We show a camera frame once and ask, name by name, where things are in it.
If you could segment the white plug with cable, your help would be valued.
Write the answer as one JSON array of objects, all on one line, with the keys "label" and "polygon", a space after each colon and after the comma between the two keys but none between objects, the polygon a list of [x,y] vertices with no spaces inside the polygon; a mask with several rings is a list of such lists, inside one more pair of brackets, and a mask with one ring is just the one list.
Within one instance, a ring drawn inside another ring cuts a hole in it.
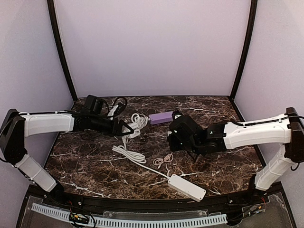
[{"label": "white plug with cable", "polygon": [[[139,152],[133,152],[133,151],[127,150],[125,141],[123,141],[123,145],[119,145],[119,146],[114,145],[112,147],[112,151],[114,151],[114,152],[116,152],[120,155],[123,155],[125,158],[127,158],[128,160],[130,160],[134,164],[139,165],[140,167],[142,167],[144,169],[147,169],[149,171],[152,171],[152,172],[154,172],[158,175],[161,175],[166,179],[169,179],[169,177],[170,177],[170,176],[168,176],[166,174],[163,174],[163,173],[161,173],[157,170],[154,170],[150,167],[145,166],[145,164],[147,163],[146,157]],[[174,156],[173,156],[172,153],[167,154],[164,158],[154,159],[153,160],[153,165],[157,166],[157,168],[159,169],[162,166],[162,164],[172,162],[173,158],[174,158]]]}]

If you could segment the white cube socket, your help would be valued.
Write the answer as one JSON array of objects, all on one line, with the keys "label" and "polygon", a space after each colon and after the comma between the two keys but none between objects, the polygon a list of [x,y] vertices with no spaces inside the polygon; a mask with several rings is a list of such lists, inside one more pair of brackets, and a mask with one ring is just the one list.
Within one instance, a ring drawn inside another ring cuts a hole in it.
[{"label": "white cube socket", "polygon": [[140,134],[141,134],[140,129],[135,129],[132,134],[128,134],[125,137],[128,138],[128,139],[129,138],[132,139],[132,138],[135,138],[135,137],[139,136]]}]

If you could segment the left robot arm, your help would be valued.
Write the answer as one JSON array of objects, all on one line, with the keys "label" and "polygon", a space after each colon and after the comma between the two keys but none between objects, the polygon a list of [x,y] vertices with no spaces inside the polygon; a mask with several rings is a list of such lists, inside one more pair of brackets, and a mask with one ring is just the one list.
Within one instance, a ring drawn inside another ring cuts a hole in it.
[{"label": "left robot arm", "polygon": [[[3,162],[11,164],[44,192],[60,194],[61,183],[47,172],[42,161],[57,133],[93,130],[109,136],[126,136],[134,129],[116,117],[103,117],[73,111],[23,113],[9,109],[0,128],[0,149]],[[49,142],[38,142],[47,139]]]}]

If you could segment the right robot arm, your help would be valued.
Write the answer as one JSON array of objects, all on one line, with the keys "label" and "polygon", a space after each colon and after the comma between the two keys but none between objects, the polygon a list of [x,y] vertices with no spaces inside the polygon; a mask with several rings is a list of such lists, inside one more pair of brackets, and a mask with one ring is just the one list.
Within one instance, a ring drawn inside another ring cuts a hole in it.
[{"label": "right robot arm", "polygon": [[304,124],[293,107],[268,119],[236,122],[223,121],[202,128],[190,116],[172,114],[167,137],[170,150],[196,155],[226,152],[238,147],[279,143],[271,161],[252,178],[253,188],[266,191],[294,164],[304,161]]}]

